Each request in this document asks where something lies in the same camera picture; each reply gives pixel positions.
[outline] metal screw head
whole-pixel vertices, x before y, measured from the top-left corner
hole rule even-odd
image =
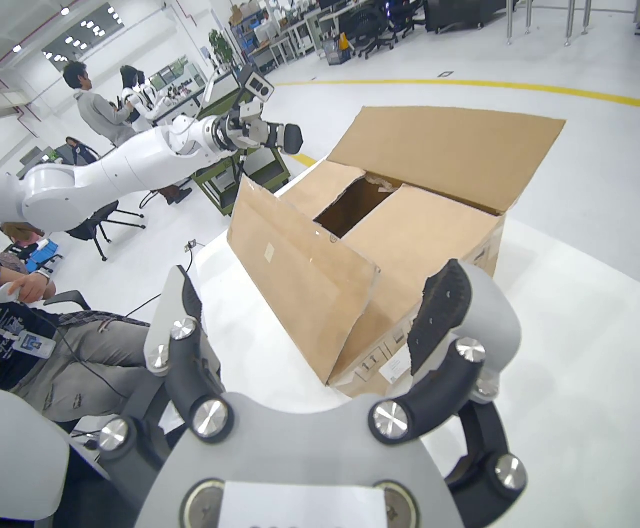
[[[129,434],[129,426],[122,418],[116,418],[100,431],[98,445],[103,451],[115,451],[124,444]]]
[[[176,321],[171,328],[171,337],[176,341],[187,339],[196,329],[197,323],[193,317],[185,317],[181,321]]]
[[[201,438],[212,438],[224,430],[228,418],[229,409],[223,401],[207,400],[193,416],[193,430]]]
[[[418,506],[404,486],[397,482],[385,481],[373,487],[385,492],[388,528],[417,528]]]
[[[495,475],[508,490],[519,492],[527,485],[527,470],[519,458],[502,455],[495,464]]]
[[[470,363],[482,363],[486,358],[486,351],[482,344],[470,337],[463,337],[456,341],[456,350]]]
[[[393,400],[379,403],[373,411],[373,422],[382,436],[399,440],[409,432],[409,418],[402,406]]]
[[[195,486],[184,499],[182,505],[182,526],[184,528],[207,528],[218,526],[225,483],[208,480]]]
[[[169,347],[160,345],[149,353],[149,364],[155,369],[166,367],[169,361]]]
[[[484,398],[495,399],[500,394],[500,385],[496,378],[483,378],[480,376],[476,381],[476,390]]]

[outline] open cardboard box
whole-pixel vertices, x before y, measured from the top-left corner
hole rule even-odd
[[[323,383],[384,395],[410,366],[389,360],[406,344],[427,277],[451,258],[493,275],[504,214],[563,126],[484,110],[363,108],[281,198],[243,179],[229,245]]]

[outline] id badge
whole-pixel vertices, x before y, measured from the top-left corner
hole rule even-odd
[[[49,359],[53,354],[56,342],[37,333],[22,330],[18,339],[13,342],[13,349],[40,359]]]

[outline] hand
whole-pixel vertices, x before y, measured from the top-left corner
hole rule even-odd
[[[47,277],[40,273],[32,273],[14,280],[11,283],[8,294],[11,295],[18,288],[22,288],[18,300],[25,304],[30,304],[42,299],[48,285]]]

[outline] black sneaker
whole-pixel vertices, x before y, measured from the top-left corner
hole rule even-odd
[[[183,190],[181,190],[180,194],[173,199],[173,202],[175,204],[179,204],[181,201],[183,201],[187,196],[189,196],[191,194],[192,190],[193,189],[183,189]]]

